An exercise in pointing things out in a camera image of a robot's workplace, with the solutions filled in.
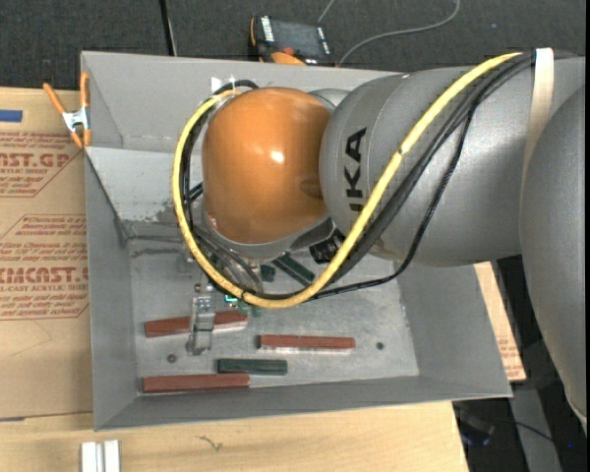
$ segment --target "yellow cable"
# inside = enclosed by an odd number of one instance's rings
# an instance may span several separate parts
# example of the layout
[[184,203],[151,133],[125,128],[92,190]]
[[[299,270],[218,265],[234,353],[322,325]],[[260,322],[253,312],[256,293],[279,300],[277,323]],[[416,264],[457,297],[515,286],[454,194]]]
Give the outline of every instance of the yellow cable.
[[476,79],[486,74],[490,70],[493,70],[501,63],[504,63],[506,60],[519,54],[519,52],[504,54],[503,56],[499,56],[497,58],[493,58],[484,63],[481,63],[480,65],[476,66],[475,68],[461,76],[459,79],[457,79],[429,107],[429,109],[424,113],[424,115],[415,124],[415,126],[413,126],[411,131],[404,138],[404,140],[398,148],[398,152],[395,152],[393,154],[393,157],[384,169],[383,175],[374,187],[372,194],[367,199],[367,202],[363,206],[363,209],[360,212],[359,216],[356,218],[356,221],[354,222],[354,225],[352,226],[347,237],[343,241],[343,244],[337,251],[336,255],[332,258],[324,272],[322,272],[322,274],[320,274],[318,278],[305,289],[301,290],[300,292],[291,297],[281,299],[270,299],[253,295],[245,289],[240,288],[236,284],[232,283],[220,272],[218,272],[218,270],[207,260],[206,256],[204,256],[204,254],[199,249],[199,246],[197,245],[197,242],[195,241],[195,238],[193,237],[193,234],[190,230],[188,222],[186,221],[186,216],[184,213],[181,200],[181,190],[179,187],[179,173],[184,146],[188,140],[188,137],[190,136],[192,129],[201,119],[201,117],[204,114],[206,114],[221,99],[224,99],[225,97],[232,95],[232,92],[230,91],[224,93],[221,96],[214,96],[210,98],[207,102],[205,102],[202,106],[199,107],[199,109],[195,112],[195,114],[193,114],[191,119],[186,124],[186,127],[184,128],[179,139],[179,142],[177,144],[172,172],[173,204],[175,207],[175,212],[177,214],[177,219],[179,220],[182,235],[186,240],[186,243],[188,244],[188,248],[195,257],[195,260],[218,286],[220,286],[229,294],[237,297],[238,299],[243,299],[245,302],[249,304],[261,306],[264,308],[288,308],[307,301],[308,299],[313,297],[317,292],[319,292],[322,288],[324,288],[324,286],[330,281],[330,279],[336,274],[341,265],[345,262],[345,259],[347,259],[352,248],[356,244],[356,241],[365,229],[367,222],[374,214],[374,210],[381,201],[384,191],[388,187],[388,184],[391,182],[391,179],[395,175],[395,172],[397,171],[398,167],[400,166],[400,163],[402,162],[403,155],[413,148],[413,146],[419,141],[420,137],[424,134],[424,132],[433,122],[433,120],[460,92],[467,88]]

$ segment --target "kuka logo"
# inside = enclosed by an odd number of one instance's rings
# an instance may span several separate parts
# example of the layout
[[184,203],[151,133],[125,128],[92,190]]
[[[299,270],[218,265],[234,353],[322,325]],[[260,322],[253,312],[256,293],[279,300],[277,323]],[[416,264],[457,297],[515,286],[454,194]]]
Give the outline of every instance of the kuka logo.
[[[354,174],[350,173],[350,171],[347,169],[347,166],[343,167],[343,176],[345,177],[348,185],[345,193],[347,194],[348,198],[357,200],[362,199],[364,196],[362,189],[359,188],[359,182],[361,179],[361,142],[363,137],[365,137],[366,132],[367,128],[357,131],[348,137],[347,142],[345,143],[345,154],[358,163],[358,167],[356,168]],[[361,211],[363,209],[363,204],[360,202],[350,203],[350,209],[352,211]]]

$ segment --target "black floor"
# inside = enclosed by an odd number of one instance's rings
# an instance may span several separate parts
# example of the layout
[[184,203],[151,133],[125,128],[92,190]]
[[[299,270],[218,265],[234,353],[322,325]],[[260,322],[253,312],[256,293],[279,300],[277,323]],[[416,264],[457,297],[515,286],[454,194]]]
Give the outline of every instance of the black floor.
[[[269,14],[314,24],[328,0],[168,0],[179,54],[246,59],[249,19]],[[415,28],[445,18],[453,0],[336,0],[324,19],[340,56],[370,35]],[[586,54],[586,0],[461,0],[442,28],[374,42],[349,66],[415,71],[474,64],[509,50],[552,46]],[[36,88],[50,81],[74,89],[83,49],[166,54],[157,0],[0,0],[0,86]],[[524,346],[541,341],[517,260],[501,263]],[[542,390],[564,471],[587,469],[586,440],[573,425],[559,379]],[[469,409],[496,427],[490,443],[468,447],[474,472],[527,470],[506,400]]]

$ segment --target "black electronic device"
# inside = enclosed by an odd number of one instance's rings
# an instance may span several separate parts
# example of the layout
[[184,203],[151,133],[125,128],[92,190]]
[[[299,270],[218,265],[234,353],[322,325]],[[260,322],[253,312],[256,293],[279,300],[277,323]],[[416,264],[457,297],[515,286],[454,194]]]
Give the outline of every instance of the black electronic device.
[[253,55],[266,63],[334,66],[325,31],[319,26],[254,16],[250,43]]

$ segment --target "metal bracket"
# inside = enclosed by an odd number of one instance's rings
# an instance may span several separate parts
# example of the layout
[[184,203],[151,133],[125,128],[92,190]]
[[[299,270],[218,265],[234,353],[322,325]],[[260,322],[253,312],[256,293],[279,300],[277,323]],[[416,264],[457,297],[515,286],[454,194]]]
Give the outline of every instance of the metal bracket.
[[209,296],[195,297],[191,314],[191,332],[186,350],[192,355],[201,355],[212,346],[215,311]]

